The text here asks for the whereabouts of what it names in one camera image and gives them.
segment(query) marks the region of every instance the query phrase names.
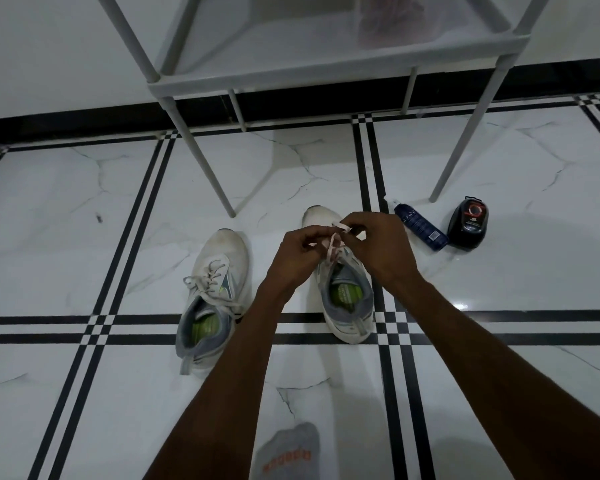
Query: forearm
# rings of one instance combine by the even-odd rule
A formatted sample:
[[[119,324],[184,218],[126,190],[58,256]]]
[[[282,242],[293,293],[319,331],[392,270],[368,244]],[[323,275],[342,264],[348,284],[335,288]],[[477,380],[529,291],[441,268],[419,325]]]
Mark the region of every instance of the forearm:
[[[145,479],[247,478],[271,344],[284,298],[261,286]]]
[[[600,418],[424,281],[400,287],[516,478],[600,474]]]

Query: blue bottle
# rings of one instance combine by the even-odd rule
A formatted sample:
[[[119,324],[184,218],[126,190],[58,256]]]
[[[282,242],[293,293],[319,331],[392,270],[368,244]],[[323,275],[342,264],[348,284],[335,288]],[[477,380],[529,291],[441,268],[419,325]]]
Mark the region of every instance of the blue bottle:
[[[440,229],[422,217],[412,206],[400,203],[386,196],[384,199],[389,202],[389,205],[394,207],[393,211],[395,215],[400,217],[404,225],[433,251],[439,251],[449,243],[449,238]]]

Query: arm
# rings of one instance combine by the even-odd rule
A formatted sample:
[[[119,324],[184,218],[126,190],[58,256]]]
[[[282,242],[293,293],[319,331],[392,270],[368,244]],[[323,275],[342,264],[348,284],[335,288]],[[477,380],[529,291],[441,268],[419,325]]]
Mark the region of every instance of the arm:
[[[600,417],[451,305],[419,274],[396,216],[355,212],[341,234],[416,319],[515,478],[600,478]]]
[[[310,226],[285,235],[253,304],[216,366],[176,423],[144,480],[248,478],[269,353],[278,318],[334,233]]]

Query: tiled floor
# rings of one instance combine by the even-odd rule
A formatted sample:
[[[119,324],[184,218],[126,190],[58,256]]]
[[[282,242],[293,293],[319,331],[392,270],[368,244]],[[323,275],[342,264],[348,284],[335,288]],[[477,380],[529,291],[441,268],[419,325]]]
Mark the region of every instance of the tiled floor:
[[[386,211],[384,193],[443,230],[465,195],[486,202],[482,245],[413,241],[421,271],[600,414],[600,95],[495,104],[429,203],[471,110],[208,132],[235,219],[176,135],[0,155],[0,479],[140,479],[201,384],[173,334],[208,236],[242,233],[250,299],[307,207]],[[323,478],[511,478],[399,303],[376,287],[376,333],[350,346],[316,291],[278,325],[256,447],[311,421]]]

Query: wall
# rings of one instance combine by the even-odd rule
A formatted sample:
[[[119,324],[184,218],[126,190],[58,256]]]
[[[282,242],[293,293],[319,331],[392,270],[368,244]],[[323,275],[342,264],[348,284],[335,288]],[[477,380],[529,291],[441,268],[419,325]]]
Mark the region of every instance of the wall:
[[[498,0],[513,11],[526,0]],[[180,0],[118,0],[150,58]],[[600,0],[551,0],[520,64],[600,57]],[[485,68],[493,61],[423,72]],[[0,118],[152,101],[97,0],[0,0]]]

